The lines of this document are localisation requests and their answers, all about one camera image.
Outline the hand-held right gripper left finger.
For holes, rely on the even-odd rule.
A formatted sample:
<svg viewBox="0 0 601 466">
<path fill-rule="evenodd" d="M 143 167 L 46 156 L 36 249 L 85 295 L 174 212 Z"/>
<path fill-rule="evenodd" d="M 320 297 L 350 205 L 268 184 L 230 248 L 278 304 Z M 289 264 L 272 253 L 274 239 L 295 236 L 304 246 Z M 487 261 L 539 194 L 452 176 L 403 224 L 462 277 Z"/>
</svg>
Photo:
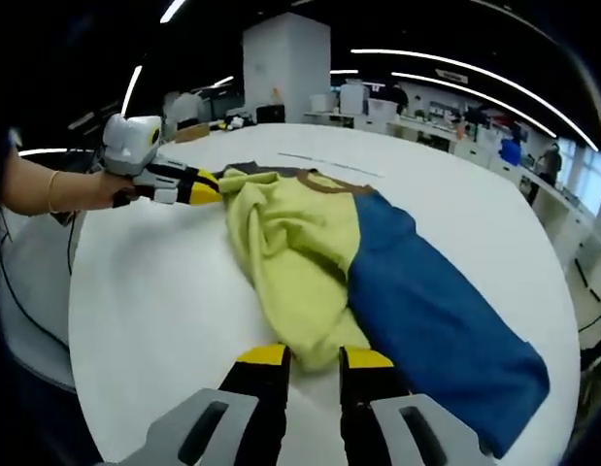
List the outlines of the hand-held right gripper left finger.
<svg viewBox="0 0 601 466">
<path fill-rule="evenodd" d="M 154 421 L 121 465 L 275 465 L 286 431 L 291 351 L 239 356 L 217 389 L 203 388 Z"/>
</svg>

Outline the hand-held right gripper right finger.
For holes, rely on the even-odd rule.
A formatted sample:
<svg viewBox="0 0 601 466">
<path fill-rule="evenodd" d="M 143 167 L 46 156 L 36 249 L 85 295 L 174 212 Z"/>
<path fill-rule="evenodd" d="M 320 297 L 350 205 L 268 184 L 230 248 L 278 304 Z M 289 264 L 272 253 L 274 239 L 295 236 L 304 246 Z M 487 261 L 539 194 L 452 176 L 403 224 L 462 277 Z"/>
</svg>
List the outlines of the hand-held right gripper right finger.
<svg viewBox="0 0 601 466">
<path fill-rule="evenodd" d="M 341 347 L 341 437 L 350 465 L 492 465 L 477 433 L 371 349 Z"/>
</svg>

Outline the person's left hand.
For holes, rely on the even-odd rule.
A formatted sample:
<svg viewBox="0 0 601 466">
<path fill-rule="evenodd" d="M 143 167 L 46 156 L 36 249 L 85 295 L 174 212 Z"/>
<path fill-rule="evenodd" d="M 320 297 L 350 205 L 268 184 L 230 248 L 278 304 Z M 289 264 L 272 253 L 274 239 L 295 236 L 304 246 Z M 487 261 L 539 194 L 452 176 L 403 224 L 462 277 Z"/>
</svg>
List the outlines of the person's left hand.
<svg viewBox="0 0 601 466">
<path fill-rule="evenodd" d="M 100 171 L 92 175 L 92 210 L 110 209 L 138 198 L 133 183 L 123 177 Z"/>
</svg>

